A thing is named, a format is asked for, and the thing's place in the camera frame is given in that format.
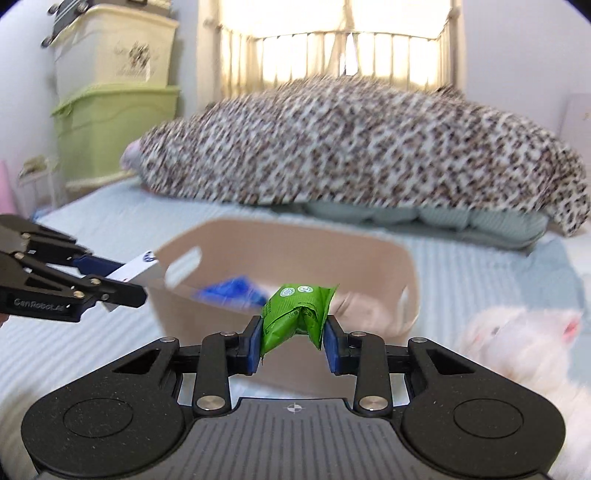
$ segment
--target light blue bedsheet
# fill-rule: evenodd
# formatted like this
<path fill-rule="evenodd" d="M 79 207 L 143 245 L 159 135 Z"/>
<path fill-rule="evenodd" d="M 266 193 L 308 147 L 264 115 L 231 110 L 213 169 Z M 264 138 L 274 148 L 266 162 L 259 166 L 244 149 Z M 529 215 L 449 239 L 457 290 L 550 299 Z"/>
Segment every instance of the light blue bedsheet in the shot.
<path fill-rule="evenodd" d="M 198 223 L 224 215 L 277 218 L 239 206 L 163 199 L 131 180 L 99 190 L 52 213 L 44 222 L 77 237 L 96 253 L 126 262 L 157 249 Z M 281 215 L 281 220 L 351 228 Z M 445 346 L 478 311 L 495 305 L 584 308 L 582 284 L 569 266 L 560 242 L 538 245 L 526 257 L 517 252 L 441 239 L 365 233 L 395 240 L 412 253 L 421 288 L 421 312 L 412 335 Z M 0 329 L 0 458 L 14 480 L 28 480 L 34 468 L 20 439 L 27 408 L 42 395 L 163 335 L 149 304 L 112 313 L 98 306 L 79 324 L 11 319 Z M 232 378 L 232 396 L 298 397 Z M 187 400 L 184 392 L 182 400 Z"/>

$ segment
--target blue gripper pad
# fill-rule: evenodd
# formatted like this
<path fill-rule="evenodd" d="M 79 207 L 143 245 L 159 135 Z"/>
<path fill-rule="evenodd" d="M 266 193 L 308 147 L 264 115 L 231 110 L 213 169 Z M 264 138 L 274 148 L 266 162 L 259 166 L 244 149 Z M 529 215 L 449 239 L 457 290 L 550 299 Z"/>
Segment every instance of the blue gripper pad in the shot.
<path fill-rule="evenodd" d="M 92 255 L 84 255 L 76 258 L 73 265 L 83 275 L 98 275 L 100 277 L 108 277 L 115 270 L 123 267 L 123 263 L 113 262 L 106 258 L 93 257 Z"/>
<path fill-rule="evenodd" d="M 324 324 L 323 343 L 330 372 L 338 375 L 340 373 L 339 345 L 336 340 L 336 335 L 328 322 Z"/>
<path fill-rule="evenodd" d="M 261 338 L 262 338 L 262 319 L 259 319 L 255 331 L 251 336 L 248 349 L 248 372 L 252 375 L 256 373 L 259 361 L 261 360 Z"/>

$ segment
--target white label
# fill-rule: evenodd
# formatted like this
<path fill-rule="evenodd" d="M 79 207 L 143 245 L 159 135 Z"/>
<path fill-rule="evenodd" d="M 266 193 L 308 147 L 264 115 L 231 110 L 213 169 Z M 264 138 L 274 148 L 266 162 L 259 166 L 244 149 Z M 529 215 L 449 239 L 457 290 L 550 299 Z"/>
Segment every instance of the white label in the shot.
<path fill-rule="evenodd" d="M 294 288 L 287 287 L 281 290 L 281 293 L 279 295 L 281 297 L 289 297 L 290 295 L 293 295 L 295 292 L 296 290 Z"/>
<path fill-rule="evenodd" d="M 164 272 L 158 263 L 158 259 L 154 256 L 154 253 L 152 251 L 147 251 L 135 257 L 131 262 L 119 267 L 107 278 L 148 287 L 154 284 L 155 281 L 163 279 Z M 110 312 L 117 308 L 117 305 L 108 302 L 104 302 L 103 305 Z"/>

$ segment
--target green snack packet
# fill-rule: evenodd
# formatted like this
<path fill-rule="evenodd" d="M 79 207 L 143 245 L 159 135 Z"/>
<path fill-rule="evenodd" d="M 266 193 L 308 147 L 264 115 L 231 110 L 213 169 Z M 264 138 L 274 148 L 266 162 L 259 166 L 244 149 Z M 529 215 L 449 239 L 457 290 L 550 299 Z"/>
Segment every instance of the green snack packet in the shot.
<path fill-rule="evenodd" d="M 277 290 L 262 310 L 261 356 L 296 333 L 308 334 L 319 350 L 336 289 L 287 283 Z"/>

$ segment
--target beige storage box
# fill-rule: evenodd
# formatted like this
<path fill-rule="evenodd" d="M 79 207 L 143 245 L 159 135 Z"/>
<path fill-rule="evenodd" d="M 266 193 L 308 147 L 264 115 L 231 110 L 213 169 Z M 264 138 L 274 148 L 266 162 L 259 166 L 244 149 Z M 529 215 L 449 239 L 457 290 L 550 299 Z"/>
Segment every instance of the beige storage box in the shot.
<path fill-rule="evenodd" d="M 191 256 L 196 258 L 197 252 L 195 268 Z M 418 315 L 417 275 L 410 254 L 396 243 L 371 236 L 273 221 L 218 219 L 173 239 L 155 256 L 167 280 L 148 289 L 150 299 L 166 335 L 179 338 L 181 345 L 200 344 L 216 332 L 241 332 L 259 313 L 191 298 L 203 287 L 240 275 L 270 291 L 284 283 L 338 284 L 331 311 L 343 330 L 376 333 L 386 343 L 399 342 Z M 306 336 L 295 336 L 267 354 L 252 380 L 302 397 L 352 398 L 355 385 L 349 375 L 332 375 L 324 352 Z"/>

